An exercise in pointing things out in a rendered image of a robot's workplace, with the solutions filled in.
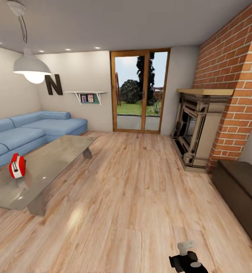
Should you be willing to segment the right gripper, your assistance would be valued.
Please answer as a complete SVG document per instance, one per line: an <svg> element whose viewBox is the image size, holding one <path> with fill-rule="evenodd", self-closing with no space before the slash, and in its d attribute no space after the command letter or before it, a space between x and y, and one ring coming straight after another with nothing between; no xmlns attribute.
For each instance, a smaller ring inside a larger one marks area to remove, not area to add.
<svg viewBox="0 0 252 273"><path fill-rule="evenodd" d="M180 256L180 255L177 255L177 256L169 256L169 260L170 260L170 264L171 264L171 267L176 269L177 273L186 273L185 270L184 270L184 263L187 259L191 259L191 260L196 260L197 261L197 258L196 258L196 254L192 251L189 251L187 252L187 255L185 256Z"/></svg>

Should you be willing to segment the radio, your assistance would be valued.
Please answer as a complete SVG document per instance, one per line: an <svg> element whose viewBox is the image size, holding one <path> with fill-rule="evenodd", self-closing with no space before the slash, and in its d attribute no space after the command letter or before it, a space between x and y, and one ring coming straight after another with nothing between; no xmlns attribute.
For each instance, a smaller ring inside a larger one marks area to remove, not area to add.
<svg viewBox="0 0 252 273"><path fill-rule="evenodd" d="M26 160L24 157L15 153L9 165L9 170L13 178L24 176L26 171Z"/></svg>

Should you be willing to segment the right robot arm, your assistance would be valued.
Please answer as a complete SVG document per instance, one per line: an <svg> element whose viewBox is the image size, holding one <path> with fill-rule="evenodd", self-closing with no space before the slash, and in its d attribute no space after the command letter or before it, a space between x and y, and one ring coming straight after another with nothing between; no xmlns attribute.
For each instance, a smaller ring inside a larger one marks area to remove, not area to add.
<svg viewBox="0 0 252 273"><path fill-rule="evenodd" d="M180 254L173 257L169 256L171 267L175 267L177 273L208 273L202 263L197 261L196 254L192 251L186 251L186 249L195 245L194 240L178 243L177 247L180 250Z"/></svg>

